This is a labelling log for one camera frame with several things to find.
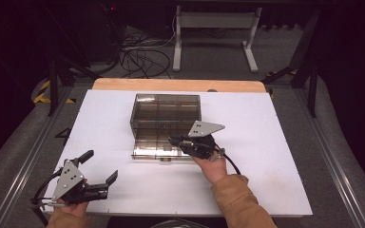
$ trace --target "dark wall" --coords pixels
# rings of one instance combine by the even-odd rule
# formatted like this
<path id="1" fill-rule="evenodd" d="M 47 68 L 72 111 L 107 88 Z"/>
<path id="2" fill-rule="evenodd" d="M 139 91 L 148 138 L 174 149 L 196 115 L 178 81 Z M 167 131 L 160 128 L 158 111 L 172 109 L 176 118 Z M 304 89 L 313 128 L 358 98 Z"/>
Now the dark wall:
<path id="1" fill-rule="evenodd" d="M 365 1 L 347 1 L 326 22 L 337 26 L 320 56 L 319 75 L 328 87 L 343 134 L 365 172 Z"/>
<path id="2" fill-rule="evenodd" d="M 21 1 L 0 1 L 0 148 L 34 108 L 47 63 L 39 30 Z"/>

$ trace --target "white table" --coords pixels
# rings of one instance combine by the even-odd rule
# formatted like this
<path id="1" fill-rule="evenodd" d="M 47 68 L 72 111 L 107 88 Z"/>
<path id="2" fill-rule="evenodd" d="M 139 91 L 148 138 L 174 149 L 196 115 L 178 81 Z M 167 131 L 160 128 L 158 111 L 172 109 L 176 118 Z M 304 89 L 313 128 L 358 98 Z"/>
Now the white table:
<path id="1" fill-rule="evenodd" d="M 312 215 L 271 99 L 267 93 L 89 90 L 58 167 L 92 149 L 95 155 L 79 169 L 89 183 L 102 183 L 115 170 L 118 179 L 108 199 L 92 201 L 90 214 L 124 216 L 217 217 L 221 212 L 210 183 L 192 161 L 132 160 L 134 138 L 129 124 L 136 93 L 198 94 L 202 120 L 224 124 L 213 134 L 273 217 Z M 228 171 L 234 173 L 228 164 Z M 52 181 L 46 192 L 51 197 Z"/>

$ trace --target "gray carpet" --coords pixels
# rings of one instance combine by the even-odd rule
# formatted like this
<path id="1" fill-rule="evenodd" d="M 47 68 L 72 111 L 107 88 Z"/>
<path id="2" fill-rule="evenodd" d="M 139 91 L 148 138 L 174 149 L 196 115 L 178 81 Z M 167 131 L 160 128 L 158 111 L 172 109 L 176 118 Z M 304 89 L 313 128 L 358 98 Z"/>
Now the gray carpet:
<path id="1" fill-rule="evenodd" d="M 259 66 L 259 73 L 253 74 L 246 63 L 245 55 L 240 47 L 240 41 L 245 39 L 246 31 L 231 30 L 220 39 L 210 38 L 202 33 L 189 32 L 182 41 L 182 68 L 180 72 L 168 70 L 174 79 L 216 79 L 216 80 L 251 80 L 258 81 L 269 71 L 277 71 L 287 66 L 294 52 L 301 30 L 273 28 L 264 31 L 261 28 L 256 33 L 253 52 Z M 173 59 L 172 44 L 160 47 L 158 50 Z M 163 56 L 149 55 L 164 66 Z M 152 67 L 149 73 L 159 71 Z M 125 75 L 120 66 L 104 74 L 104 77 L 120 77 Z M 132 77 L 142 77 L 137 72 Z M 311 203 L 314 214 L 304 218 L 276 218 L 279 227 L 354 227 L 349 213 L 337 191 L 336 184 L 321 156 L 321 149 L 315 133 L 307 120 L 305 113 L 295 95 L 288 86 L 292 76 L 285 76 L 269 88 L 273 88 L 275 98 L 273 104 L 292 151 L 300 175 L 304 178 L 304 188 Z M 42 147 L 38 162 L 32 167 L 32 172 L 22 186 L 19 199 L 9 211 L 5 227 L 42 227 L 40 221 L 29 209 L 29 199 L 39 185 L 52 173 L 63 150 L 64 139 L 55 135 L 72 125 L 86 90 L 91 88 L 93 81 L 89 78 L 77 78 L 69 98 L 75 98 L 75 104 L 65 104 L 48 133 Z M 0 205 L 10 190 L 10 185 L 22 167 L 29 151 L 37 139 L 47 118 L 48 104 L 37 104 L 28 117 L 0 151 Z M 317 119 L 326 135 L 328 144 L 336 153 L 349 183 L 355 190 L 360 206 L 365 213 L 365 175 L 360 169 L 346 140 L 337 124 L 335 112 L 324 84 L 319 81 L 317 88 Z M 106 227 L 107 217 L 93 216 L 90 227 Z"/>

